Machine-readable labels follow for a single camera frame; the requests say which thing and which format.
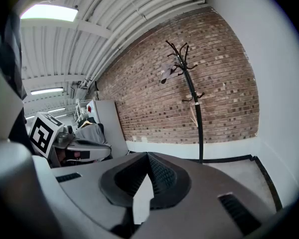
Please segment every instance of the ceiling light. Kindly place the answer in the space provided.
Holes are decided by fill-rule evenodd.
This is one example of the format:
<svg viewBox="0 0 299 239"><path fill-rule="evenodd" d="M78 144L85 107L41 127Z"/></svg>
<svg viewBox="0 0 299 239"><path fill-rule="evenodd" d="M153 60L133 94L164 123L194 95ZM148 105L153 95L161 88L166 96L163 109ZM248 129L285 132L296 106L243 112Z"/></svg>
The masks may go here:
<svg viewBox="0 0 299 239"><path fill-rule="evenodd" d="M65 110L65 108L60 108L60 109L48 111L48 113L54 113L54 112L64 111L64 110Z"/></svg>
<svg viewBox="0 0 299 239"><path fill-rule="evenodd" d="M52 88L52 89L44 89L44 90L34 90L31 91L31 95L45 94L50 92L60 92L63 91L63 88Z"/></svg>
<svg viewBox="0 0 299 239"><path fill-rule="evenodd" d="M55 118L64 117L64 116L66 116L66 114L57 116L57 117L55 117Z"/></svg>
<svg viewBox="0 0 299 239"><path fill-rule="evenodd" d="M26 18L50 18L50 19L59 19L66 21L73 21L75 19L78 10L49 5L49 4L36 4L27 10L22 16L21 19Z"/></svg>

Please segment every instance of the white ceiling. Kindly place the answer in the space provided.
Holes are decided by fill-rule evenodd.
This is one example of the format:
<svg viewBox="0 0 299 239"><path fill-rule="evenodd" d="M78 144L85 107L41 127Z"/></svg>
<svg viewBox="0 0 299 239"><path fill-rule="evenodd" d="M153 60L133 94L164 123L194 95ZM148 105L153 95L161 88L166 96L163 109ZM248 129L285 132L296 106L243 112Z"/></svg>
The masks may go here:
<svg viewBox="0 0 299 239"><path fill-rule="evenodd" d="M130 43L155 25L204 0L57 0L77 8L74 22L21 20L22 80L28 96L25 116L65 107L74 112L70 87L90 86ZM64 87L63 93L32 96L31 90Z"/></svg>

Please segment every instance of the black coat stand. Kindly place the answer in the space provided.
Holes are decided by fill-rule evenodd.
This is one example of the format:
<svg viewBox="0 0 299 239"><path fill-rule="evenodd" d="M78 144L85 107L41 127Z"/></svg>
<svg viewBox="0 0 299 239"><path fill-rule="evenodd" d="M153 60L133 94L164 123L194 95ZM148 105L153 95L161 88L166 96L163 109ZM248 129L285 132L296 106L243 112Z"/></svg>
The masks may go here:
<svg viewBox="0 0 299 239"><path fill-rule="evenodd" d="M200 104L198 102L198 99L201 98L204 93L202 93L200 96L198 96L196 94L195 88L194 88L194 84L193 81L191 80L191 77L188 73L188 70L193 69L194 67L196 67L197 65L193 66L192 68L187 67L187 62L186 62L186 58L187 58L187 53L188 53L188 48L189 45L187 45L187 43L185 43L180 50L178 51L175 47L175 45L173 43L169 43L168 41L166 41L174 50L175 53L169 54L169 56L174 55L177 57L179 64L175 64L174 66L176 66L176 68L172 71L172 73L177 69L180 68L182 70L182 73L178 74L178 75L182 75L184 74L186 82L188 84L190 93L191 93L191 99L189 100L182 100L182 102L190 102L194 99L195 102L195 110L196 110L196 116L197 116L197 126L198 126L198 139L199 139L199 163L203 163L203 123L201 120L201 111L200 111ZM186 46L186 53L185 53L185 58L183 58L182 54L181 54L181 50L184 46Z"/></svg>

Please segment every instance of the white wall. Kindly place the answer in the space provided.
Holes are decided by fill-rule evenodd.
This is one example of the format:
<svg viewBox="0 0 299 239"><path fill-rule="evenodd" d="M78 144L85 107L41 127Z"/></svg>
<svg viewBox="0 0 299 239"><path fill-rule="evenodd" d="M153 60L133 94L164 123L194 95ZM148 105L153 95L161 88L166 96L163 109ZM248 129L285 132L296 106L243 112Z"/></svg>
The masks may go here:
<svg viewBox="0 0 299 239"><path fill-rule="evenodd" d="M232 27L253 67L259 154L283 206L299 193L299 37L274 0L206 0Z"/></svg>

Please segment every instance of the floor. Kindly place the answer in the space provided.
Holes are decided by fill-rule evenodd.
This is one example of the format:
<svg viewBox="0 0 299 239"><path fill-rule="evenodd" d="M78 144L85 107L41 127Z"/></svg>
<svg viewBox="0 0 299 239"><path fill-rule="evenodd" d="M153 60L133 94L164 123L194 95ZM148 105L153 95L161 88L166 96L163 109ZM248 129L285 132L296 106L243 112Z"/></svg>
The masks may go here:
<svg viewBox="0 0 299 239"><path fill-rule="evenodd" d="M206 165L217 168L250 189L267 204L269 209L276 212L273 197L256 162L247 159L236 162Z"/></svg>
<svg viewBox="0 0 299 239"><path fill-rule="evenodd" d="M246 188L260 197L273 212L276 212L275 203L269 187L254 161L242 160L228 163L206 164L226 173ZM144 179L134 196L133 215L134 223L141 224L150 214L150 200L154 197L151 181L148 176Z"/></svg>

